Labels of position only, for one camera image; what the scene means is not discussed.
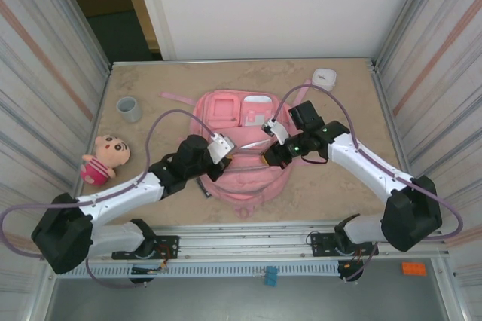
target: gray cup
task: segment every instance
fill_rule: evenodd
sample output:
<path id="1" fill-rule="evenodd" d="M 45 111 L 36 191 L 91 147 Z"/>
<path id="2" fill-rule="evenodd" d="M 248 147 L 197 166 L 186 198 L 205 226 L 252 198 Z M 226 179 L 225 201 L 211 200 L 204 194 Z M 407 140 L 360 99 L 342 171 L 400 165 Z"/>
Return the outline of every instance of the gray cup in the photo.
<path id="1" fill-rule="evenodd" d="M 142 110 L 139 103 L 133 97 L 123 97 L 117 101 L 117 111 L 128 123 L 135 123 L 142 116 Z"/>

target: white wall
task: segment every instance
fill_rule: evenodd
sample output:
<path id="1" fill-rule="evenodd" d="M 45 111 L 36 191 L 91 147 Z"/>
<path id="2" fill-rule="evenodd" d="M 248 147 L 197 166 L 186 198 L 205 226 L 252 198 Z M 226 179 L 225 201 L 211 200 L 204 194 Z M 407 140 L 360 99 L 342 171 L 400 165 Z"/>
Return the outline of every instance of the white wall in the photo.
<path id="1" fill-rule="evenodd" d="M 165 59 L 372 57 L 405 0 L 146 0 Z"/>

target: plush toy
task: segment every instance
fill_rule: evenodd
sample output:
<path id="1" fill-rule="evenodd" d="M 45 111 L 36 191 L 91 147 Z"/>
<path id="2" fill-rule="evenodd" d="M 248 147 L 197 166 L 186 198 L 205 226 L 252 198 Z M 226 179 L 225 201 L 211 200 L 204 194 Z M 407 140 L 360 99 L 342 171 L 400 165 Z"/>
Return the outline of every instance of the plush toy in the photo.
<path id="1" fill-rule="evenodd" d="M 82 157 L 87 164 L 81 167 L 81 177 L 86 183 L 96 186 L 115 178 L 113 168 L 125 164 L 130 157 L 127 144 L 112 135 L 96 137 L 95 153 Z"/>

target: pink bag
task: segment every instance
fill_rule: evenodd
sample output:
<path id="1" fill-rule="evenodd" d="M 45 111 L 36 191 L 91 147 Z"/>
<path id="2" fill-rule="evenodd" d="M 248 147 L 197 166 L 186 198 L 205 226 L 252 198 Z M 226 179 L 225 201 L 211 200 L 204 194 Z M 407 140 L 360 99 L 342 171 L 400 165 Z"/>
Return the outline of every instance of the pink bag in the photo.
<path id="1" fill-rule="evenodd" d="M 305 93 L 300 92 L 294 102 L 298 104 Z M 161 96 L 193 103 L 192 100 L 169 93 L 161 93 Z M 234 210 L 240 218 L 249 217 L 256 205 L 277 197 L 288 182 L 292 165 L 284 170 L 268 167 L 260 157 L 260 153 L 276 141 L 276 137 L 269 137 L 261 125 L 274 115 L 278 105 L 279 99 L 274 95 L 236 90 L 206 93 L 195 105 L 193 114 L 216 133 L 229 136 L 238 148 L 230 166 L 217 182 L 211 181 L 208 176 L 201 176 L 200 180 L 214 197 L 234 204 Z M 277 121 L 294 135 L 297 130 L 288 113 L 289 108 L 291 106 L 283 105 Z M 190 133 L 211 139 L 194 120 L 189 130 Z"/>

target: corrugated metal wall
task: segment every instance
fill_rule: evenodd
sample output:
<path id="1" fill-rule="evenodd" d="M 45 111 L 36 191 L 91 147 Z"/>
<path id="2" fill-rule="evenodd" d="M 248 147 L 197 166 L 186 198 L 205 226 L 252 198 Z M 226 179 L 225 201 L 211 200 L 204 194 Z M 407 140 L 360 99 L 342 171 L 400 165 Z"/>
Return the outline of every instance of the corrugated metal wall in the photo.
<path id="1" fill-rule="evenodd" d="M 473 317 L 482 317 L 481 8 L 482 0 L 416 0 L 377 61 L 413 174 L 430 176 L 465 220 L 447 243 Z"/>
<path id="2" fill-rule="evenodd" d="M 0 0 L 0 211 L 71 191 L 108 64 L 71 0 Z M 24 249 L 39 212 L 8 216 Z M 0 245 L 0 319 L 20 319 L 35 260 Z"/>

